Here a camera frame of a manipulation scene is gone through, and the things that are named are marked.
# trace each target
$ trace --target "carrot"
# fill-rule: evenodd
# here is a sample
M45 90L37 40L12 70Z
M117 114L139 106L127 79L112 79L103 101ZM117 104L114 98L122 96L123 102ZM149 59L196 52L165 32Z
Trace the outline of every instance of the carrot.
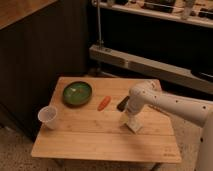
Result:
M104 99L98 105L98 111L103 110L109 104L110 101L111 101L111 97L110 96L104 97Z

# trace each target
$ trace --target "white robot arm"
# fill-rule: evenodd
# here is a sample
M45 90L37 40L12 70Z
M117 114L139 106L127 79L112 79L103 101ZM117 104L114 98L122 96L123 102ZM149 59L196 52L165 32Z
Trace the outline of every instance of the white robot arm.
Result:
M163 93L153 81L136 84L129 96L129 117L138 114L145 104L151 104L203 127L195 171L213 171L213 102Z

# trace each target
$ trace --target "bowl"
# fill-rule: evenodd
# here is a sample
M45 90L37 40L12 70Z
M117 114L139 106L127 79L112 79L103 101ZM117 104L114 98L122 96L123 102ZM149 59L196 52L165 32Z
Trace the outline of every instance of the bowl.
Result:
M66 104L79 106L87 103L92 96L92 87L83 81L75 81L64 88L63 101Z

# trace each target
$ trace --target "plastic cup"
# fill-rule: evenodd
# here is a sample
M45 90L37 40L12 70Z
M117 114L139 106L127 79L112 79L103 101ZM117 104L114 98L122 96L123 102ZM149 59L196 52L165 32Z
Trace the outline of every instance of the plastic cup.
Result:
M38 112L38 120L46 125L49 129L56 129L58 127L58 111L54 106L43 107Z

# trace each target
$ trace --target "speckled floor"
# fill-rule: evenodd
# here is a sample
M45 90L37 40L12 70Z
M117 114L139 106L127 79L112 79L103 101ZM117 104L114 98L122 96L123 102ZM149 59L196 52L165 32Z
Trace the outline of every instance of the speckled floor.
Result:
M193 171L201 129L176 116L171 116L178 146L182 155L181 164L164 164L158 171ZM0 129L0 171L144 171L150 165L127 162L66 160L59 167L51 159L32 158L33 143L24 136Z

